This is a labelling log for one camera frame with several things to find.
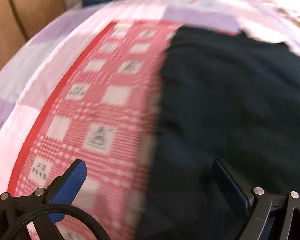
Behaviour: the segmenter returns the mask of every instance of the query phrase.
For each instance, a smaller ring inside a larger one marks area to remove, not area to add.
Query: pink checkered cloth
[[[151,164],[163,50],[180,24],[110,23],[61,79],[31,129],[8,191],[47,187],[73,160],[88,175],[74,205],[98,220],[113,240],[131,239]],[[58,228],[93,238],[75,219]],[[34,228],[30,227],[34,238]]]

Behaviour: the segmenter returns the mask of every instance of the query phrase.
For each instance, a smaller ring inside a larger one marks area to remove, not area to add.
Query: dark green cloth
[[[253,187],[300,194],[300,57],[285,44],[181,27],[161,74],[158,145],[136,240],[235,238],[245,221],[211,177],[217,157]]]

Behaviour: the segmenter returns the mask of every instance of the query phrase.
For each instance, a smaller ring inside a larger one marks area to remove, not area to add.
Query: black braided cable
[[[20,216],[16,220],[15,224],[4,233],[1,240],[14,240],[14,238],[16,238],[20,231],[30,222],[36,220],[41,216],[45,216],[51,213],[62,213],[72,216],[84,223],[98,240],[110,240],[107,232],[91,215],[81,210],[80,208],[65,204],[46,204],[43,206],[39,206],[34,210],[26,212],[25,214]]]

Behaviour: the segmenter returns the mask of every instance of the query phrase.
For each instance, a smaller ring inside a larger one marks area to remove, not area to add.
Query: cloth
[[[167,21],[119,21],[104,28],[43,106],[7,192],[31,195],[75,159],[83,160],[87,178],[72,205],[93,216],[111,240],[131,240],[155,140],[162,52],[179,27]],[[94,238],[74,218],[57,225],[67,232],[65,240]],[[33,227],[29,231],[35,235]]]
[[[161,75],[158,145],[135,240],[236,237],[245,221],[211,176],[217,157],[253,187],[300,195],[300,57],[284,43],[181,27]]]

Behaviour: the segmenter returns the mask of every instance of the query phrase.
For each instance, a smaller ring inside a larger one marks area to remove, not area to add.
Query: blue gripper pad
[[[243,194],[237,183],[218,159],[213,162],[212,174],[223,197],[226,199],[227,204],[234,214],[243,219],[250,217],[248,198]]]
[[[82,160],[75,160],[65,173],[56,177],[47,188],[46,203],[71,204],[87,177],[87,166]],[[62,221],[65,214],[49,214],[52,223]]]

